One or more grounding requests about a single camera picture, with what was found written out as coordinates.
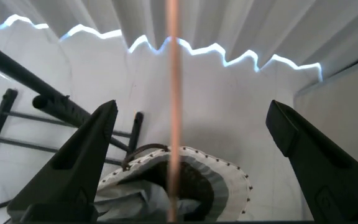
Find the white wall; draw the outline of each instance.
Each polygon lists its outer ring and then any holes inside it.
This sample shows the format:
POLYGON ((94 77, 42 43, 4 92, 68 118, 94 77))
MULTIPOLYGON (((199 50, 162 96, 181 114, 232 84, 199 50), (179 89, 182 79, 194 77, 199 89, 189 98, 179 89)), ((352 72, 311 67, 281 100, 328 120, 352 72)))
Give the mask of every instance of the white wall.
POLYGON ((358 64, 302 91, 295 108, 358 161, 358 64))
MULTIPOLYGON (((169 143, 170 98, 168 57, 142 44, 130 54, 120 37, 101 40, 78 33, 63 42, 47 30, 16 22, 0 31, 0 49, 89 112, 117 100, 115 129, 130 131, 135 112, 145 113, 139 144, 169 143)), ((301 190, 289 162, 265 127, 272 99, 288 105, 293 95, 318 80, 317 70, 294 70, 271 61, 254 71, 252 58, 222 66, 216 52, 183 59, 183 145, 238 164, 254 186, 245 220, 303 218, 301 190)), ((31 107, 35 92, 0 77, 0 99, 17 88, 16 111, 46 116, 31 107)), ((1 136, 59 147, 70 128, 10 118, 1 136)), ((0 144, 0 202, 13 198, 52 155, 0 144)), ((124 153, 110 146, 108 157, 124 153)), ((104 174, 113 167, 107 167, 104 174)))

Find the bright light patch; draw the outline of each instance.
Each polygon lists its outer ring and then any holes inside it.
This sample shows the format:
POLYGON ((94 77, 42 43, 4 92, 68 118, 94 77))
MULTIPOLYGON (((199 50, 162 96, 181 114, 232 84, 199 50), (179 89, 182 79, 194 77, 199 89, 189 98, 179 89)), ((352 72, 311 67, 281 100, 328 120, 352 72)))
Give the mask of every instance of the bright light patch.
MULTIPOLYGON (((47 24, 34 25, 29 18, 18 16, 18 15, 13 15, 13 16, 10 16, 9 18, 7 18, 6 21, 3 24, 0 25, 0 29, 6 28, 6 27, 12 25, 13 22, 18 21, 18 20, 28 22, 28 23, 32 24, 33 27, 35 27, 36 29, 49 28, 49 26, 47 24)), ((111 38, 111 37, 121 37, 122 36, 121 30, 113 30, 111 32, 100 34, 98 31, 96 31, 93 28, 86 27, 84 25, 78 24, 77 26, 74 26, 73 28, 71 28, 65 35, 63 35, 63 37, 61 37, 60 40, 64 40, 64 39, 66 39, 68 37, 71 37, 72 35, 76 34, 77 32, 87 32, 87 33, 96 35, 100 39, 107 39, 107 38, 111 38)), ((161 51, 164 50, 165 46, 167 45, 167 42, 171 41, 171 39, 172 39, 171 37, 167 37, 165 39, 164 43, 162 44, 162 46, 157 50, 157 49, 153 48, 153 46, 150 44, 149 40, 147 40, 146 35, 142 35, 142 36, 138 37, 135 40, 135 42, 131 45, 131 47, 128 48, 128 52, 133 53, 133 51, 137 48, 137 46, 139 46, 140 44, 146 43, 153 53, 159 54, 161 51)), ((226 51, 223 49, 222 46, 220 46, 217 43, 214 43, 214 44, 212 44, 212 45, 210 45, 208 47, 203 47, 203 48, 200 48, 200 49, 192 49, 190 44, 187 41, 183 40, 183 39, 178 39, 178 44, 180 44, 182 47, 186 48, 187 51, 189 51, 190 55, 200 55, 200 54, 206 54, 206 53, 209 53, 209 52, 212 52, 212 51, 216 51, 216 52, 218 52, 218 53, 220 53, 222 55, 222 64, 223 64, 224 67, 227 67, 227 66, 233 65, 233 64, 235 64, 237 62, 240 62, 246 57, 251 57, 251 58, 254 59, 254 70, 256 72, 258 72, 261 69, 261 68, 259 68, 257 66, 258 55, 252 50, 247 50, 245 53, 240 55, 238 58, 235 58, 235 59, 227 62, 225 60, 226 51)), ((279 61, 279 62, 286 63, 287 65, 291 66, 295 70, 308 69, 308 68, 315 67, 319 71, 319 74, 318 74, 319 75, 319 77, 318 77, 319 81, 323 81, 323 75, 322 75, 322 69, 321 69, 320 63, 314 63, 314 64, 311 64, 311 65, 297 66, 291 60, 289 60, 287 58, 283 58, 283 57, 278 56, 278 55, 273 55, 273 57, 270 60, 276 60, 276 61, 279 61)))

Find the metal frame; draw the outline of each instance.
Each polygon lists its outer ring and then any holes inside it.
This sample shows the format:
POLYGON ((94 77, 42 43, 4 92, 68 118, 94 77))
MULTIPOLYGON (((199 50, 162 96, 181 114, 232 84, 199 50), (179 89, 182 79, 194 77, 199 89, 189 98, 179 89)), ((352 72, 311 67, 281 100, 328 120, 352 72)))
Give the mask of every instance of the metal frame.
MULTIPOLYGON (((59 91, 51 87, 48 83, 45 83, 39 77, 34 75, 28 69, 24 68, 22 65, 11 59, 9 56, 0 51, 0 71, 5 75, 15 79, 19 83, 27 86, 28 88, 39 93, 39 96, 36 96, 33 99, 33 106, 57 119, 60 121, 55 121, 47 118, 40 118, 37 116, 32 116, 29 114, 18 113, 9 108, 0 108, 0 132, 3 127, 3 124, 7 116, 15 116, 25 119, 32 119, 36 121, 64 125, 69 127, 79 128, 87 119, 89 119, 90 114, 85 111, 83 108, 78 106, 76 103, 72 102, 69 99, 69 96, 62 95, 59 91)), ((132 153, 137 147, 137 142, 139 140, 140 129, 142 127, 143 114, 138 112, 135 116, 134 124, 132 126, 131 133, 125 133, 122 131, 113 131, 113 135, 129 138, 129 145, 125 145, 114 137, 111 137, 110 143, 119 149, 126 151, 127 153, 132 153)), ((55 152, 56 149, 36 146, 26 142, 19 142, 12 139, 3 139, 0 138, 0 143, 12 144, 16 146, 29 147, 31 149, 55 152)), ((111 159, 106 160, 110 164, 119 164, 119 161, 114 161, 111 159)))

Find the white curtain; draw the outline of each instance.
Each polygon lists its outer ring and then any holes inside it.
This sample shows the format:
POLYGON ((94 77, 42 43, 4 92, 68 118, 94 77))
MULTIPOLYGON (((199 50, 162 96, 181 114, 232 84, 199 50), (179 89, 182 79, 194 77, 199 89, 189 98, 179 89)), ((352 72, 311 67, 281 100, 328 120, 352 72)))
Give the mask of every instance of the white curtain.
MULTIPOLYGON (((326 78, 358 59, 358 0, 180 0, 180 7, 182 45, 218 50, 226 63, 251 50, 259 68, 277 54, 296 65, 318 62, 326 78)), ((132 49, 148 41, 158 50, 167 38, 165 0, 0 0, 0 29, 16 19, 58 38, 79 30, 122 36, 132 49), (22 17, 7 21, 12 15, 22 17)))

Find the white floor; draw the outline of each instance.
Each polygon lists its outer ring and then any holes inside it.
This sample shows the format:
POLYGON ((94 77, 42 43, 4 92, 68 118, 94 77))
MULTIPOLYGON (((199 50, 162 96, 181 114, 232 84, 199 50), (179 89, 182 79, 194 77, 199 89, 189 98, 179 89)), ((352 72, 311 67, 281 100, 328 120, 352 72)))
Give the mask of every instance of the white floor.
MULTIPOLYGON (((89 112, 117 100, 115 129, 130 131, 135 112, 143 111, 140 145, 169 143, 166 49, 155 55, 142 44, 130 54, 120 37, 100 40, 79 33, 58 43, 45 32, 15 23, 0 30, 0 49, 89 112)), ((249 174, 254 189, 241 220, 303 219, 300 187, 265 127, 265 116, 272 99, 291 106, 293 95, 317 77, 317 70, 294 70, 276 61, 255 72, 250 57, 225 68, 216 52, 192 56, 183 49, 183 145, 236 163, 249 174)), ((0 100, 6 88, 19 90, 16 111, 47 117, 31 106, 35 92, 0 77, 0 100)), ((1 136, 59 147, 73 131, 10 118, 1 136)), ((0 202, 13 198, 51 156, 0 144, 0 202)), ((124 153, 111 146, 108 157, 124 153)), ((105 167, 102 175, 113 169, 105 167)))

